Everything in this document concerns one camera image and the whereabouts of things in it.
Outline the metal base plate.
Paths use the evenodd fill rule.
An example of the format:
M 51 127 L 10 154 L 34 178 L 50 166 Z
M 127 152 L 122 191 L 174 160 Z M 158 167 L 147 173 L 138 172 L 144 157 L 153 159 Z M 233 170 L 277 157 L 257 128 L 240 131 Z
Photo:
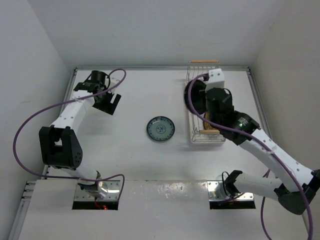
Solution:
M 113 201 L 119 198 L 120 190 L 119 180 L 100 181 L 90 185 L 78 183 L 74 200 L 78 202 Z
M 211 202 L 253 201 L 254 195 L 249 192 L 238 193 L 236 196 L 227 196 L 222 187 L 221 180 L 207 181 L 208 197 Z

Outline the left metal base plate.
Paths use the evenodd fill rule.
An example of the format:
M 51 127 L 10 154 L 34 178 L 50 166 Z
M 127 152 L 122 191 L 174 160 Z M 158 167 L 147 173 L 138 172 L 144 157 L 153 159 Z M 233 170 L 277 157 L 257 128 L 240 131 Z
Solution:
M 74 200 L 78 202 L 113 201 L 119 198 L 120 190 L 119 180 L 100 181 L 90 185 L 78 183 Z

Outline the black glossy plate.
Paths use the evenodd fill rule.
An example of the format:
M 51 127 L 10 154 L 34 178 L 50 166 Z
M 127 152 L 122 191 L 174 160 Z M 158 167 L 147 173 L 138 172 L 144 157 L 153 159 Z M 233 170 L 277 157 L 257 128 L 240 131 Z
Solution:
M 188 98 L 188 91 L 190 88 L 191 82 L 189 82 L 185 89 L 184 89 L 184 102 L 186 105 L 186 108 L 193 113 L 190 102 L 192 103 L 194 109 L 199 115 L 203 115 L 206 111 L 206 84 L 201 80 L 196 80 L 191 88 L 190 91 L 190 98 L 191 101 L 189 101 Z

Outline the blue white porcelain plate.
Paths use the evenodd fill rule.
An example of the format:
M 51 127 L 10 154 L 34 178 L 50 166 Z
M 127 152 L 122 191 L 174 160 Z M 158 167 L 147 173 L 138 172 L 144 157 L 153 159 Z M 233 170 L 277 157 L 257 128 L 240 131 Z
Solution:
M 155 116 L 146 125 L 148 137 L 155 142 L 166 142 L 175 134 L 174 122 L 166 116 Z

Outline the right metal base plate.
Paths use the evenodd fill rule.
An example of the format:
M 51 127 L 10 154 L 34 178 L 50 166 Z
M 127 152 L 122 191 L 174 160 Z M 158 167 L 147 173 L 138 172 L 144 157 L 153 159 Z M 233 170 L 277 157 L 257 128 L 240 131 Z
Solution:
M 253 201 L 254 195 L 249 192 L 238 193 L 236 196 L 227 196 L 222 187 L 221 180 L 207 181 L 208 197 L 211 202 Z

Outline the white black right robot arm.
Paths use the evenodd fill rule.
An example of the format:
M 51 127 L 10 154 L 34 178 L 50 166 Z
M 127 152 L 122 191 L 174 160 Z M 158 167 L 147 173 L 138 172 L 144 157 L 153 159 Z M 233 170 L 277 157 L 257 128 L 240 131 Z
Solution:
M 222 183 L 221 195 L 235 197 L 250 192 L 279 202 L 295 215 L 302 215 L 320 188 L 319 170 L 300 164 L 272 141 L 252 117 L 236 111 L 229 90 L 214 87 L 206 91 L 205 108 L 211 126 L 255 156 L 276 176 L 275 179 L 260 178 L 233 170 Z

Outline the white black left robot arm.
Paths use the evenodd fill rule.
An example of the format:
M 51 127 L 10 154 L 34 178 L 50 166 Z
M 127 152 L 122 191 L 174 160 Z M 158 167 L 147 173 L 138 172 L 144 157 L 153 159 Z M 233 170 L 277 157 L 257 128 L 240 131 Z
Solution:
M 91 108 L 114 114 L 121 95 L 109 90 L 113 86 L 108 74 L 93 70 L 75 86 L 71 94 L 72 102 L 66 104 L 59 117 L 50 126 L 39 130 L 43 163 L 77 178 L 80 189 L 98 200 L 107 196 L 108 186 L 97 170 L 85 165 L 76 133 Z

